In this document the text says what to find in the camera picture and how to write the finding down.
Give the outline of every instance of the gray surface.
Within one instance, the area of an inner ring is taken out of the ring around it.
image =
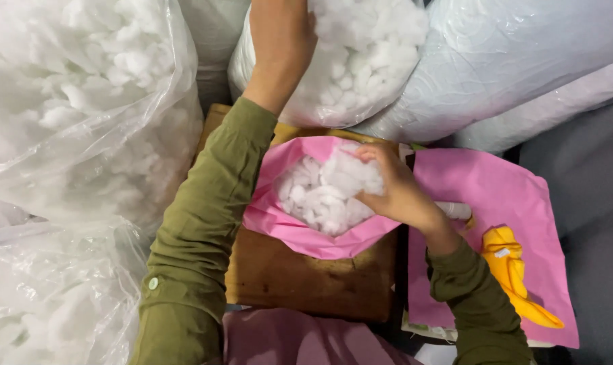
[[[613,105],[522,145],[520,165],[545,178],[565,253],[579,365],[613,365]]]

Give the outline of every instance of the pink fabric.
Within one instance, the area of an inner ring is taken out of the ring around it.
[[[480,251],[482,235],[492,227],[509,226],[522,245],[524,284],[529,296],[553,313],[565,328],[546,328],[522,319],[528,338],[578,348],[579,336],[568,295],[564,256],[559,244],[548,187],[538,176],[489,153],[468,149],[417,151],[414,175],[435,201],[458,201],[473,209],[476,225],[466,235]],[[414,228],[409,233],[409,320],[455,328],[445,303],[430,296],[424,262],[425,242]]]
[[[349,141],[338,137],[302,137],[275,145],[263,157],[253,200],[243,215],[243,225],[283,241],[295,252],[317,259],[350,259],[367,249],[399,223],[382,216],[371,216],[338,237],[309,228],[286,214],[274,189],[276,178],[305,155],[325,162],[334,146]]]
[[[289,309],[228,312],[227,365],[421,365],[362,323]]]

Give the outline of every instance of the hand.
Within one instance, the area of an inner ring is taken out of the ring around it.
[[[361,192],[358,200],[380,216],[421,231],[432,255],[450,254],[459,247],[461,238],[444,211],[420,189],[412,171],[387,144],[364,144],[356,156],[365,162],[376,160],[383,176],[383,196]]]
[[[253,0],[256,63],[243,96],[279,116],[313,58],[314,27],[306,0]]]

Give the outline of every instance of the shirt button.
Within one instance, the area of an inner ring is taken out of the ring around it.
[[[152,279],[151,279],[151,280],[148,282],[148,288],[149,288],[149,289],[151,289],[151,290],[155,290],[155,288],[157,288],[157,287],[158,287],[158,284],[159,284],[159,283],[160,283],[160,282],[159,282],[158,278],[154,277],[154,278],[152,278]]]

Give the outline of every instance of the white tag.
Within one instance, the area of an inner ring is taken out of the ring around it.
[[[510,251],[506,248],[501,249],[500,251],[498,251],[497,253],[494,253],[493,255],[496,256],[498,259],[501,259],[502,257],[507,256],[510,253]]]

